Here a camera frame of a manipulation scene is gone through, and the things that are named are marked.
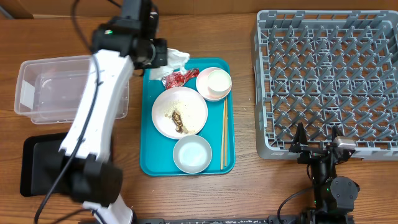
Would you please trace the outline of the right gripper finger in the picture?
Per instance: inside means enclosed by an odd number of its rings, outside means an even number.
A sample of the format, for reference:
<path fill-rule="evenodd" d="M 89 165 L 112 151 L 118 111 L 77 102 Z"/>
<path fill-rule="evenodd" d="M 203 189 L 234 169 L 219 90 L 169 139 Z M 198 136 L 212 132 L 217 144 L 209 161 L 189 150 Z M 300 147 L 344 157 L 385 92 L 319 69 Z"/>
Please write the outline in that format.
<path fill-rule="evenodd" d="M 299 123 L 295 136 L 292 141 L 292 146 L 308 146 L 306 130 L 303 123 Z"/>
<path fill-rule="evenodd" d="M 336 137 L 342 137 L 342 136 L 343 133 L 341 132 L 341 129 L 337 125 L 334 125 L 332 127 L 331 139 L 334 140 Z"/>

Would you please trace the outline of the white napkin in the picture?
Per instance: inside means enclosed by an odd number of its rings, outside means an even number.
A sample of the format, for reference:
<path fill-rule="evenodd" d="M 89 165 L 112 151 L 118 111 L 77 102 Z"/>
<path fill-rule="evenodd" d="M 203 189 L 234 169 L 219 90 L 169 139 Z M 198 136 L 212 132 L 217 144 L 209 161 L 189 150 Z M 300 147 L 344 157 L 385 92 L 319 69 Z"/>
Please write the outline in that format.
<path fill-rule="evenodd" d="M 190 54 L 186 52 L 181 52 L 177 49 L 167 49 L 167 65 L 160 68 L 153 68 L 150 70 L 150 80 L 161 80 L 178 70 L 182 74 L 187 73 L 185 69 L 185 64 L 189 61 Z"/>

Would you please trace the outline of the red foil snack wrapper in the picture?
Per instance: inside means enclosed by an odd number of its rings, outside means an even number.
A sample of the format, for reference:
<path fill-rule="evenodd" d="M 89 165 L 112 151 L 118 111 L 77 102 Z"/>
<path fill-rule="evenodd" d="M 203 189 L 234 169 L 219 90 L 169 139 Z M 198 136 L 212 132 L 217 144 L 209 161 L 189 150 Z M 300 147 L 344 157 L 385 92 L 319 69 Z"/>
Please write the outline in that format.
<path fill-rule="evenodd" d="M 181 71 L 172 72 L 170 75 L 163 77 L 161 81 L 165 89 L 168 90 L 171 88 L 184 86 L 186 82 L 188 82 L 192 78 L 196 78 L 199 73 L 200 71 L 197 68 L 187 70 L 187 72 L 184 74 Z"/>

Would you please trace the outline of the white paper cup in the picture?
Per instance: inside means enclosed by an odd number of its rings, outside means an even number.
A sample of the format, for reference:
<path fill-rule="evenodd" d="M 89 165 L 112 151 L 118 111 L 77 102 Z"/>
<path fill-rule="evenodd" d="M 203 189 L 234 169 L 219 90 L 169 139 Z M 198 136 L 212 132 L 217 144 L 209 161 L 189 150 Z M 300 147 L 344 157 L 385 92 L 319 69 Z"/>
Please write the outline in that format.
<path fill-rule="evenodd" d="M 231 77 L 224 70 L 214 70 L 209 73 L 207 79 L 209 92 L 217 97 L 225 96 L 232 86 Z"/>

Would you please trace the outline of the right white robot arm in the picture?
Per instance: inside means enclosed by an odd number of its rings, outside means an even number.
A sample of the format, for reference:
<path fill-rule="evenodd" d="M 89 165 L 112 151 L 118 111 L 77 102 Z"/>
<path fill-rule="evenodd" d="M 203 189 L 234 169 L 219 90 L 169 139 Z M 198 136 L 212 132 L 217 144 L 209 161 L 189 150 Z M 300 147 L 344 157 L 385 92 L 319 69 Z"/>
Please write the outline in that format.
<path fill-rule="evenodd" d="M 304 210 L 295 223 L 354 223 L 348 214 L 354 210 L 360 187 L 352 179 L 338 176 L 336 166 L 348 161 L 355 147 L 356 143 L 344 137 L 338 126 L 332 127 L 332 142 L 323 147 L 311 147 L 303 124 L 298 124 L 289 151 L 297 153 L 297 162 L 307 166 L 312 186 L 289 199 L 312 190 L 315 206 Z"/>

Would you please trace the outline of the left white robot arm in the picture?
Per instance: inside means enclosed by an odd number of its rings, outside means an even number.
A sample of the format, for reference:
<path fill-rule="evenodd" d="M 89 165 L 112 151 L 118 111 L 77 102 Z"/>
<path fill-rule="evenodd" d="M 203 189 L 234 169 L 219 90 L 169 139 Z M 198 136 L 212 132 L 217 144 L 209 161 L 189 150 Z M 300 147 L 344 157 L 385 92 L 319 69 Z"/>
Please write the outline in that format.
<path fill-rule="evenodd" d="M 76 116 L 62 141 L 54 186 L 65 184 L 100 223 L 132 223 L 120 194 L 122 170 L 110 160 L 119 99 L 135 70 L 167 64 L 167 43 L 158 39 L 159 12 L 151 1 L 130 0 L 120 15 L 94 30 L 86 42 L 90 70 Z"/>

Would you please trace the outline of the clear plastic waste bin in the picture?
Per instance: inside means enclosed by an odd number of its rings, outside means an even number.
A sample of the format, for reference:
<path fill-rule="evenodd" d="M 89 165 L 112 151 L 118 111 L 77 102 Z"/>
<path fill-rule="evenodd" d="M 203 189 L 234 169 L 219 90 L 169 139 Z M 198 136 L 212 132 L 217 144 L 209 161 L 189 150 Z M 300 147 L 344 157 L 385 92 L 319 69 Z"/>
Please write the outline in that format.
<path fill-rule="evenodd" d="M 91 57 L 28 60 L 21 64 L 14 111 L 34 124 L 72 122 L 92 109 L 91 121 L 111 123 L 127 114 L 130 57 L 102 50 Z"/>

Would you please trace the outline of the brown food scrap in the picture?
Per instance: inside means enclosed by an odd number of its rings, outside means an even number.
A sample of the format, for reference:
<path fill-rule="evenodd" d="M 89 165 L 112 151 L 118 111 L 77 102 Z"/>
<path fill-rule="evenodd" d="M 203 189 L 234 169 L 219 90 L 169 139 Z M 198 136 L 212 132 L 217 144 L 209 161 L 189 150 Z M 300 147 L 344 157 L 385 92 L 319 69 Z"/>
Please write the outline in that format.
<path fill-rule="evenodd" d="M 183 134 L 187 134 L 188 133 L 188 130 L 184 126 L 184 124 L 182 122 L 181 114 L 179 113 L 178 110 L 174 110 L 173 111 L 173 113 L 172 113 L 172 121 L 175 124 L 176 132 L 183 133 Z"/>

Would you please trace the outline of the large white dinner plate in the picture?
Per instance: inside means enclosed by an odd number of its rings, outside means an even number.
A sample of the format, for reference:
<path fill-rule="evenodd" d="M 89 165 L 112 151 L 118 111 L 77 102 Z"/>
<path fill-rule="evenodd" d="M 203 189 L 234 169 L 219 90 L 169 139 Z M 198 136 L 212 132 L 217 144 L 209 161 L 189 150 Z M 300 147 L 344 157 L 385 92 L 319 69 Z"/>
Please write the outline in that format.
<path fill-rule="evenodd" d="M 178 133 L 172 121 L 172 113 L 178 110 L 188 133 Z M 152 106 L 152 122 L 158 132 L 170 139 L 181 139 L 198 134 L 208 118 L 204 98 L 195 90 L 184 86 L 162 92 Z"/>

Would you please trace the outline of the right wooden chopstick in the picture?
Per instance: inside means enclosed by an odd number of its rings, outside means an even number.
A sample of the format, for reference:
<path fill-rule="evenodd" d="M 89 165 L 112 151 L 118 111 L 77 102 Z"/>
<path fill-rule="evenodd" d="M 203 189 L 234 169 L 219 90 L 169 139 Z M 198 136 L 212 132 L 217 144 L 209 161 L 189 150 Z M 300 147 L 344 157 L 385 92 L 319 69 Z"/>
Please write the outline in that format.
<path fill-rule="evenodd" d="M 228 97 L 224 101 L 224 162 L 223 166 L 227 166 L 228 156 Z"/>

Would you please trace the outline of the wooden chopstick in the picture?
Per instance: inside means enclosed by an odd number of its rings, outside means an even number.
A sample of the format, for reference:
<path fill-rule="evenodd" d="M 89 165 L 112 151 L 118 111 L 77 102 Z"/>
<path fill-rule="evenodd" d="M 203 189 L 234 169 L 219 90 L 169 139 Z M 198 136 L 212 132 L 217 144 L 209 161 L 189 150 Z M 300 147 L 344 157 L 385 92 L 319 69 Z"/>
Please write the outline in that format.
<path fill-rule="evenodd" d="M 227 166 L 228 156 L 228 97 L 224 101 L 224 162 L 223 166 Z"/>
<path fill-rule="evenodd" d="M 224 131 L 225 131 L 225 100 L 223 101 L 223 120 L 222 120 L 222 136 L 221 136 L 221 164 L 220 169 L 223 170 L 224 167 Z"/>

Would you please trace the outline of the left wooden chopstick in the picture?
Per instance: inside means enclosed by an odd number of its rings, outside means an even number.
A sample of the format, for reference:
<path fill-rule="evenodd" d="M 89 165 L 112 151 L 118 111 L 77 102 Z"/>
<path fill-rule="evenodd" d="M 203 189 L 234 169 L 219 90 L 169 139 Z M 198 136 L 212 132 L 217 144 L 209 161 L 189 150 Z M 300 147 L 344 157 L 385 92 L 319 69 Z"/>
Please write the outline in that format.
<path fill-rule="evenodd" d="M 225 131 L 225 100 L 223 101 L 223 120 L 222 120 L 222 136 L 221 136 L 221 164 L 220 169 L 223 170 L 224 167 L 224 131 Z"/>

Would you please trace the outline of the grey shallow bowl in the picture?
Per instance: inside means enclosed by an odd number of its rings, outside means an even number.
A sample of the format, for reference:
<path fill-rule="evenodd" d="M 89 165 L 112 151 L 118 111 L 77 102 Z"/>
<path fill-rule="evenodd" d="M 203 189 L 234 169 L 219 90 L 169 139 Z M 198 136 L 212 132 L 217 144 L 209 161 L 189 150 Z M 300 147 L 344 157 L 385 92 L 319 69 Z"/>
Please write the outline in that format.
<path fill-rule="evenodd" d="M 198 135 L 181 138 L 173 149 L 175 165 L 187 174 L 198 174 L 204 171 L 210 165 L 212 155 L 209 142 Z"/>

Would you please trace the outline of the black plastic tray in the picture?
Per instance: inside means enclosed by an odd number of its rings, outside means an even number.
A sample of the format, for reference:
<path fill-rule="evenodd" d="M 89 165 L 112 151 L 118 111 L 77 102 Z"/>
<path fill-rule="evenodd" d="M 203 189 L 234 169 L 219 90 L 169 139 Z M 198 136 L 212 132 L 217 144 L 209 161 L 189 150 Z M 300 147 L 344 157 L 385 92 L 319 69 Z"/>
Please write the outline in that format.
<path fill-rule="evenodd" d="M 69 157 L 59 152 L 66 133 L 31 136 L 23 145 L 20 193 L 24 197 L 45 195 L 53 186 Z M 113 200 L 121 190 L 123 173 L 110 161 L 101 162 L 90 153 L 74 158 L 54 192 L 74 200 Z"/>

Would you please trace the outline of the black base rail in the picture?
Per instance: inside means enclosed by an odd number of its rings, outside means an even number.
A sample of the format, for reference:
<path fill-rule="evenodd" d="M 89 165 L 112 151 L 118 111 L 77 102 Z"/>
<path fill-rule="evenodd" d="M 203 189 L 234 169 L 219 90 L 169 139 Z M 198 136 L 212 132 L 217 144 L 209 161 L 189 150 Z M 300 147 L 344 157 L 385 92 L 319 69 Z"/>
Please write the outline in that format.
<path fill-rule="evenodd" d="M 138 224 L 280 224 L 276 215 L 267 218 L 230 218 L 230 219 L 188 219 L 188 220 L 164 220 L 163 218 L 141 218 Z"/>

